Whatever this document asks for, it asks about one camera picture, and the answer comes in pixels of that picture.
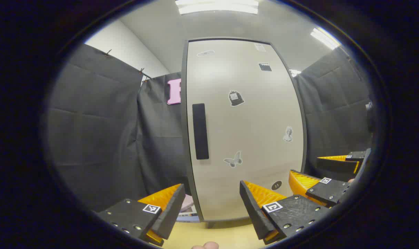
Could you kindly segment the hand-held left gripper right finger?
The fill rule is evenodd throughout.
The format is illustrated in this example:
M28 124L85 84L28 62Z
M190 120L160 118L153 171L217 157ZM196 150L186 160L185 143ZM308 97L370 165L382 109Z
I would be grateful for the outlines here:
M300 234L331 211L302 195L285 197L244 180L239 193L258 239L266 245Z

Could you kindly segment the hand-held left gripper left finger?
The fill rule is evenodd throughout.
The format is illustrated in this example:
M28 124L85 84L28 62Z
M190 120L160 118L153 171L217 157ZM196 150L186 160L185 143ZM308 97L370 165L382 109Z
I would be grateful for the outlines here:
M185 199L184 184L176 184L140 200L123 199L96 215L126 236L163 246Z

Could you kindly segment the black cabinet door handle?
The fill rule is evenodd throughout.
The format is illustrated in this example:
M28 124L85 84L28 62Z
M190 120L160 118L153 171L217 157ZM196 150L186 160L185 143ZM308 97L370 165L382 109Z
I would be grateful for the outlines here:
M205 104L192 104L194 148L197 160L209 159Z

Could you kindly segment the pink and blue tissue pack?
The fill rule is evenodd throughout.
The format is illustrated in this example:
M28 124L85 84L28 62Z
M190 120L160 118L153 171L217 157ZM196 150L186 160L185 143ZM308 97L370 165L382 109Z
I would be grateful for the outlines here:
M183 200L181 210L178 214L176 222L182 223L200 223L197 210L194 206L193 198L186 194Z

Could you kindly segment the black backdrop cloth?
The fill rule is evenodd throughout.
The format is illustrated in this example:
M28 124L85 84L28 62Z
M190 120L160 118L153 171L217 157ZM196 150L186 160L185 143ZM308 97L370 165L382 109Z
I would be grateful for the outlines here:
M139 199L182 183L180 105L168 105L167 81L141 83L139 71L82 45L61 71L48 105L53 161L73 193L101 212L126 197ZM372 95L363 69L338 47L295 77L306 115L304 172L319 177L317 158L364 151L371 145L366 104Z

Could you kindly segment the long ceiling light strip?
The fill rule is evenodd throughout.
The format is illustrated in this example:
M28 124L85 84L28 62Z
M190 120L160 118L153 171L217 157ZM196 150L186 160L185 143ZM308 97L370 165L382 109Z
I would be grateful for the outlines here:
M336 49L341 46L341 43L335 37L321 27L314 28L310 35L329 49Z

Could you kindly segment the large ceiling light panel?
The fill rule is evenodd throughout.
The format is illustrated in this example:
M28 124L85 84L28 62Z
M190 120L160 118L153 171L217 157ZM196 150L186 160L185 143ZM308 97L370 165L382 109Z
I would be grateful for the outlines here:
M259 2L257 0L176 0L179 14L205 11L234 11L249 14L258 14Z

